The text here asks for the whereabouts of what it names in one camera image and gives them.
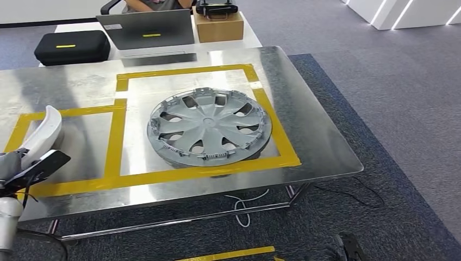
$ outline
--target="yellow sticker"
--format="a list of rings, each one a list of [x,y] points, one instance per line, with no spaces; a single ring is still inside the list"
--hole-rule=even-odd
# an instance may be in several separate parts
[[[56,45],[56,48],[72,48],[75,47],[75,45]]]
[[[154,37],[154,36],[161,36],[161,34],[143,34],[142,37]]]

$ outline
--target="laptop lid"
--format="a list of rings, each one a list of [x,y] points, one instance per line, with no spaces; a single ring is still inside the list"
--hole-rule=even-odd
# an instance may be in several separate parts
[[[120,50],[194,43],[189,9],[96,16]]]

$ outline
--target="metal table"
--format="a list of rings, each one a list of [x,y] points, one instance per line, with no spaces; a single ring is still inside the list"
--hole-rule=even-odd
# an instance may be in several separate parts
[[[18,146],[43,117],[35,112],[44,111],[50,104],[62,110],[61,149],[72,157],[48,184],[35,190],[32,187],[31,193],[39,196],[39,203],[28,201],[22,222],[155,206],[276,185],[285,185],[290,197],[287,202],[267,206],[65,235],[60,237],[62,241],[285,208],[296,202],[309,183],[363,169],[279,47],[0,71],[0,86],[0,146],[6,145],[6,150]],[[279,132],[281,136],[286,133],[291,145],[288,140],[277,144],[271,138],[261,153],[263,161],[244,163],[247,169],[227,165],[208,172],[192,169],[187,175],[181,170],[174,172],[178,170],[159,158],[147,140],[149,115],[163,99],[202,87],[239,90],[259,102],[261,97],[258,99],[254,90],[263,90],[262,99],[267,98],[266,107],[274,112],[272,121],[279,120],[283,126]],[[289,148],[301,164],[291,161],[279,164],[288,167],[263,166],[264,158],[276,159],[290,152]],[[301,184],[296,190],[290,186],[295,183]],[[52,223],[51,233],[57,224]]]

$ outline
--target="yellow tape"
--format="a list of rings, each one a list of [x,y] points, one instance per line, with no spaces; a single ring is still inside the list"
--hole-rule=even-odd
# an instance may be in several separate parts
[[[104,178],[118,177],[120,175],[127,99],[116,99],[114,106],[117,109],[112,112]]]
[[[209,256],[193,257],[193,258],[181,259],[177,261],[215,261],[215,260],[223,260],[223,259],[235,258],[235,257],[252,256],[254,254],[264,254],[264,253],[270,253],[270,252],[275,252],[275,248],[273,246],[258,247],[258,248],[252,248],[252,249],[246,249],[246,250],[238,250],[238,251],[232,251],[232,252],[221,253],[221,254],[211,254]]]
[[[285,130],[283,129],[283,126],[280,123],[280,120],[278,119],[277,114],[275,113],[275,110],[273,109],[271,102],[266,95],[266,92],[263,88],[260,88],[253,89],[253,93],[258,103],[263,106],[271,118],[272,138],[277,145],[277,149],[280,155],[286,159],[289,159],[287,166],[300,165],[300,159],[298,159],[295,149],[292,147],[290,139],[288,139],[288,136],[286,135]]]
[[[163,71],[132,72],[132,73],[125,73],[125,74],[118,74],[117,81],[123,81],[123,82],[120,84],[117,82],[116,91],[127,91],[128,90],[128,79],[156,77],[156,76],[171,76],[171,75],[178,75],[178,74],[191,74],[191,73],[202,73],[202,72],[231,71],[231,70],[243,70],[249,82],[259,81],[258,75],[254,71],[253,65],[251,64],[232,64],[232,65],[220,65],[220,66],[208,66],[208,67],[197,67],[197,68],[184,68],[184,69],[173,69],[173,70],[163,70]]]
[[[75,47],[75,45],[56,45],[56,48],[72,48]]]
[[[117,109],[117,105],[106,105],[89,108],[74,108],[68,110],[60,110],[62,117],[83,116],[98,113],[109,113]],[[4,152],[13,151],[19,148],[26,136],[27,130],[31,121],[39,121],[45,118],[45,112],[21,114],[17,120],[13,133],[4,149]]]
[[[10,152],[19,148],[22,144],[22,140],[26,136],[27,130],[29,129],[29,123],[30,120],[27,117],[27,114],[19,115],[19,119],[17,119],[13,133],[11,134],[3,152]]]
[[[143,34],[142,37],[154,37],[154,36],[161,36],[161,34]]]
[[[252,65],[225,65],[216,67],[202,67],[191,69],[166,70],[158,72],[128,73],[117,75],[117,91],[128,90],[128,76],[134,78],[170,75],[167,73],[184,74],[216,70],[244,70],[248,81],[258,81],[258,76]],[[116,99],[114,105],[76,108],[60,111],[63,116],[81,116],[94,113],[112,112],[112,123],[109,136],[109,144],[104,168],[104,177],[84,181],[66,182],[59,184],[40,183],[31,187],[31,194],[34,196],[61,196],[78,194],[98,190],[116,189],[162,182],[181,181],[184,179],[195,179],[203,177],[220,176],[239,172],[250,172],[268,170],[286,166],[298,166],[301,164],[290,140],[288,139],[280,120],[277,118],[269,98],[264,89],[252,89],[256,100],[263,106],[272,121],[272,138],[277,146],[280,156],[245,160],[225,166],[215,167],[187,167],[184,169],[173,169],[149,173],[141,173],[120,176],[121,157],[123,150],[124,123],[126,118],[126,99]],[[31,120],[43,119],[45,113],[33,113],[21,115],[16,124],[10,141],[6,148],[15,150],[21,144]]]

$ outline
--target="cardboard box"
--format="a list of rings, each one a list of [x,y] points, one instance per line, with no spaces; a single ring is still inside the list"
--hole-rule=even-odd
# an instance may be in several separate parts
[[[210,20],[197,14],[194,9],[194,20],[200,42],[233,41],[244,38],[244,21],[240,12],[229,14],[225,20]]]

